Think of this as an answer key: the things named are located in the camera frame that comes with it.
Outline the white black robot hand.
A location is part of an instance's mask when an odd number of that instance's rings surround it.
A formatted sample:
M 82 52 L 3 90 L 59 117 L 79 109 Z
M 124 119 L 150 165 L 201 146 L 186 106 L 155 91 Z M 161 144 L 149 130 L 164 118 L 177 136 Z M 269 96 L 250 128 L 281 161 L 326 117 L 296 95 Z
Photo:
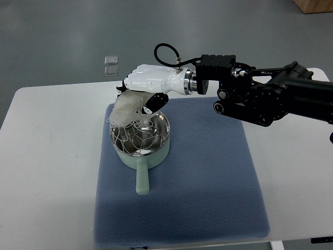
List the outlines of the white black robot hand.
M 189 68 L 143 64 L 134 69 L 116 89 L 120 93 L 126 90 L 151 93 L 152 97 L 144 101 L 139 109 L 142 114 L 151 115 L 167 104 L 170 91 L 181 95 L 196 92 L 196 73 Z

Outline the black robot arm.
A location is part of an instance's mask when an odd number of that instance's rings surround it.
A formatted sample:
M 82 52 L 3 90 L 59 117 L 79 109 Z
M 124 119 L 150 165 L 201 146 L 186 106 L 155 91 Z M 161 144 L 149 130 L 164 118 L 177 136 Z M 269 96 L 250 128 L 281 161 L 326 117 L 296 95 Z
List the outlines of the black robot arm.
M 214 110 L 263 127 L 287 114 L 331 124 L 332 83 L 312 76 L 296 61 L 282 68 L 257 69 L 237 62 L 234 55 L 202 55 L 189 88 L 204 95 L 209 81 L 218 81 Z

